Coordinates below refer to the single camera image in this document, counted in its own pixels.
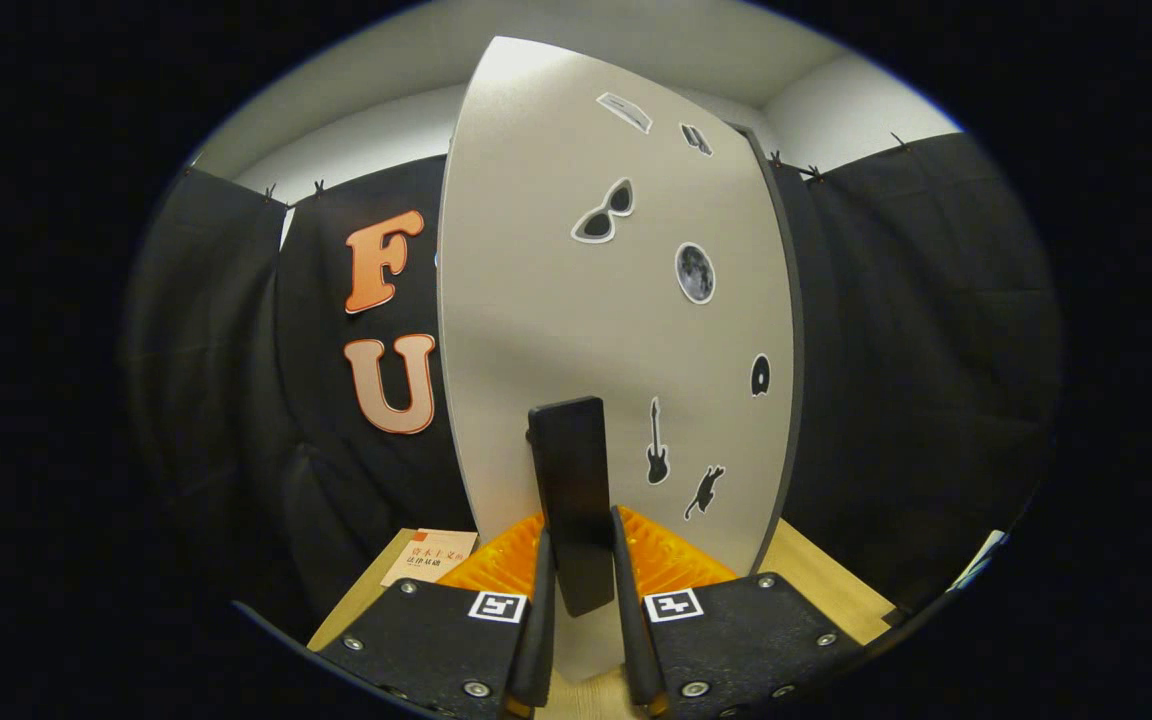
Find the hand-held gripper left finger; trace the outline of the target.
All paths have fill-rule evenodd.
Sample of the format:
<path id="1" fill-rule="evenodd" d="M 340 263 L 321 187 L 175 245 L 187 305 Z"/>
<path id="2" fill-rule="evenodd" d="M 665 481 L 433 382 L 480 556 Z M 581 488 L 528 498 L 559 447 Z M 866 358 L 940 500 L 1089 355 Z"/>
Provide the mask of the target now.
<path id="1" fill-rule="evenodd" d="M 399 577 L 317 650 L 329 670 L 430 719 L 530 719 L 547 705 L 556 566 L 541 514 L 444 577 Z"/>

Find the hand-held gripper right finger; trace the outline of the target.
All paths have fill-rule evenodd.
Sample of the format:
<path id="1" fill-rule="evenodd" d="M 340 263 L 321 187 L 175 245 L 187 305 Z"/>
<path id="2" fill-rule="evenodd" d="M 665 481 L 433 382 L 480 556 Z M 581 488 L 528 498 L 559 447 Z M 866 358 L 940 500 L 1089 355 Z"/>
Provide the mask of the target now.
<path id="1" fill-rule="evenodd" d="M 628 694 L 649 719 L 785 719 L 863 644 L 774 571 L 737 577 L 664 525 L 611 510 Z"/>

